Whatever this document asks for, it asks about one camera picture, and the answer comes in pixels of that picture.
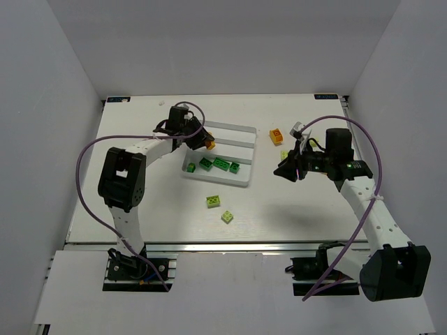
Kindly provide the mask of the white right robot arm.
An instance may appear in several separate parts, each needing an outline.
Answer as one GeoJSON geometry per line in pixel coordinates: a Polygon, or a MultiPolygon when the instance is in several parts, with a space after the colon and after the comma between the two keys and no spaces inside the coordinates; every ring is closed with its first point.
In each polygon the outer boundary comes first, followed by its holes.
{"type": "Polygon", "coordinates": [[[370,254],[362,257],[344,245],[330,242],[319,246],[315,268],[324,273],[328,267],[357,281],[371,302],[419,297],[423,293],[431,262],[426,246],[417,246],[400,229],[382,198],[375,195],[372,171],[364,161],[354,158],[352,134],[347,128],[329,128],[325,148],[314,150],[312,138],[293,131],[296,138],[274,175],[295,182],[308,172],[323,173],[333,181],[349,203],[369,244],[370,254]]]}

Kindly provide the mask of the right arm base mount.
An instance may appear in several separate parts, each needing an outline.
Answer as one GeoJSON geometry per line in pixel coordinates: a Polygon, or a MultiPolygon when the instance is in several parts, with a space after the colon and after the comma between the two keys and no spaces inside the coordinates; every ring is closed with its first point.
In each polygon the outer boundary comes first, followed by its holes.
{"type": "MultiPolygon", "coordinates": [[[[296,297],[304,297],[328,268],[330,263],[327,259],[327,250],[333,251],[343,246],[338,241],[324,243],[317,248],[315,256],[291,258],[291,264],[284,271],[292,275],[293,294],[296,297]]],[[[316,296],[356,296],[359,294],[358,284],[349,279],[327,290],[317,292],[316,296]]]]}

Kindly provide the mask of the yellow orange long lego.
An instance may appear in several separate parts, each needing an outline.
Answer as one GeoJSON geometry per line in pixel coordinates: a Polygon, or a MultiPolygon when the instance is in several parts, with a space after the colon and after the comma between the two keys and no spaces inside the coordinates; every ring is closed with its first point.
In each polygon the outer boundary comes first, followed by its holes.
{"type": "Polygon", "coordinates": [[[207,150],[213,150],[213,148],[215,148],[215,142],[214,141],[206,141],[205,148],[207,150]]]}

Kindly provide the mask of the dark green lego brick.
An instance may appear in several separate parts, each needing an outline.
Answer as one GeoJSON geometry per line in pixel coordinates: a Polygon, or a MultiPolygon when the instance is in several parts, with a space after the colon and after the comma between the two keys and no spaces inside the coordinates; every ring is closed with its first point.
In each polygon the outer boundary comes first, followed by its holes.
{"type": "Polygon", "coordinates": [[[199,166],[204,169],[205,171],[210,171],[213,167],[213,162],[208,160],[207,158],[203,157],[199,161],[199,166]]]}

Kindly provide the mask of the dark green long lego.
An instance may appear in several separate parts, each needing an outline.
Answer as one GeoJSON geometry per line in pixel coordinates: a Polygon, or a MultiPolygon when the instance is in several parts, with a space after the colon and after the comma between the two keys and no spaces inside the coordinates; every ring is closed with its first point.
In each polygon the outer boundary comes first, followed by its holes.
{"type": "Polygon", "coordinates": [[[227,172],[230,168],[230,163],[222,158],[216,157],[213,161],[213,166],[227,172]]]}

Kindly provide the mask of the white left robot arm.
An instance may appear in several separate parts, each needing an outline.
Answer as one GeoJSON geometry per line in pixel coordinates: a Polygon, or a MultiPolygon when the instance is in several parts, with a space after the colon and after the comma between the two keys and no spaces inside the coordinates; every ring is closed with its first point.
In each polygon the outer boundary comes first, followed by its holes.
{"type": "Polygon", "coordinates": [[[119,233],[117,251],[126,257],[133,257],[135,253],[146,255],[138,205],[144,197],[149,165],[182,144],[197,150],[209,148],[214,143],[214,137],[205,130],[202,121],[180,105],[170,108],[168,118],[157,124],[152,136],[152,139],[142,140],[125,149],[110,148],[98,183],[98,194],[110,210],[119,233]]]}

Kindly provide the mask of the green lego with orange print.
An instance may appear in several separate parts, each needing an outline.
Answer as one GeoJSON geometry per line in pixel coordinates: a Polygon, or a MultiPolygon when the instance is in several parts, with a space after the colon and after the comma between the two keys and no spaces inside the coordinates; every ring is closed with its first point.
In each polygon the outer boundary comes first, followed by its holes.
{"type": "Polygon", "coordinates": [[[188,164],[186,171],[189,173],[194,173],[195,169],[196,169],[196,165],[194,163],[190,163],[190,164],[188,164]]]}

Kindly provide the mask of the orange tall lego brick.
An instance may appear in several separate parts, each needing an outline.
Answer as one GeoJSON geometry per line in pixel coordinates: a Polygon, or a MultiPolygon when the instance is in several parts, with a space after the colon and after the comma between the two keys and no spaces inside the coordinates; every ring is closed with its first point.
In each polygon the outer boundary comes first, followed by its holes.
{"type": "Polygon", "coordinates": [[[269,135],[274,145],[280,145],[284,141],[283,135],[278,128],[270,130],[269,135]]]}

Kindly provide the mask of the dark green small lego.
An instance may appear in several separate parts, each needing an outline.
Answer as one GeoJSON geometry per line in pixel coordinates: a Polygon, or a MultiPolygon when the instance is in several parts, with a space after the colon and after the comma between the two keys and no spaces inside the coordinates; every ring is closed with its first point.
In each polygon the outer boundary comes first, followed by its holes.
{"type": "Polygon", "coordinates": [[[233,174],[237,174],[240,169],[240,165],[238,163],[232,162],[229,167],[229,171],[233,174]]]}

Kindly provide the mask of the lime green lego brick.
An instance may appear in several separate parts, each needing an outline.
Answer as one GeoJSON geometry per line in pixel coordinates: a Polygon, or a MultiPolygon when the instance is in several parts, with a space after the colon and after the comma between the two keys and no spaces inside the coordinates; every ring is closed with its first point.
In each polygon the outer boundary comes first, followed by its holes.
{"type": "Polygon", "coordinates": [[[220,197],[218,195],[206,197],[206,205],[208,209],[219,207],[221,205],[220,197]]]}

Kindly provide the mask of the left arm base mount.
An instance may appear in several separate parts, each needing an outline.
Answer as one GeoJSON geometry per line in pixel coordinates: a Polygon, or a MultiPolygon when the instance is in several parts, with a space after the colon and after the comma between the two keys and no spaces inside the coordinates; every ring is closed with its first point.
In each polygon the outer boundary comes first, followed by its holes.
{"type": "MultiPolygon", "coordinates": [[[[154,265],[167,288],[171,289],[177,260],[161,256],[147,257],[147,259],[154,265]]],[[[135,256],[123,255],[115,248],[108,249],[108,262],[102,290],[104,292],[168,292],[154,269],[145,261],[135,256]]]]}

